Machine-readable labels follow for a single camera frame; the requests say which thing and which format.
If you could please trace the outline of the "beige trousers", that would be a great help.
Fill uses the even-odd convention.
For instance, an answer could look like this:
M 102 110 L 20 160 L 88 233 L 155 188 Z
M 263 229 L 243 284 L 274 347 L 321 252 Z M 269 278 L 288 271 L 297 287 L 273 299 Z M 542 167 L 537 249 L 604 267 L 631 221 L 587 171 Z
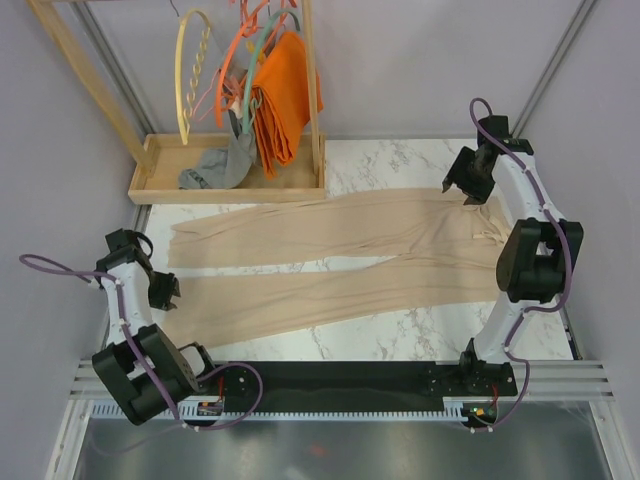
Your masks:
M 502 206 L 429 188 L 262 205 L 176 224 L 176 343 L 206 347 L 399 310 L 486 302 L 510 233 Z

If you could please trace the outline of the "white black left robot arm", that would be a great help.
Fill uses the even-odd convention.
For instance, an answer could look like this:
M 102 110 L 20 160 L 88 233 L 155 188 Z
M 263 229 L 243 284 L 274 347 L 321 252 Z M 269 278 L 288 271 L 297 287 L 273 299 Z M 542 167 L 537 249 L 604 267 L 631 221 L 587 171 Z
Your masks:
M 218 369 L 195 342 L 177 347 L 154 322 L 180 295 L 178 278 L 156 271 L 153 244 L 144 234 L 119 229 L 106 236 L 109 253 L 96 262 L 109 306 L 106 346 L 92 366 L 130 422 L 141 425 L 165 411 L 180 418 L 178 404 L 213 391 Z

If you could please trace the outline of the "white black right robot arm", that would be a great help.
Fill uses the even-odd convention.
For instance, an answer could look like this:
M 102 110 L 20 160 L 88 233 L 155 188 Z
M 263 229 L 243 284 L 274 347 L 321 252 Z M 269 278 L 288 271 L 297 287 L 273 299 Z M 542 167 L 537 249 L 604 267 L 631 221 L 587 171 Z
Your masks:
M 498 300 L 451 372 L 467 395 L 515 396 L 517 332 L 527 314 L 562 308 L 584 230 L 547 198 L 531 144 L 511 136 L 506 116 L 488 114 L 474 123 L 477 147 L 460 150 L 442 188 L 457 187 L 468 205 L 484 205 L 500 189 L 514 224 L 496 263 Z

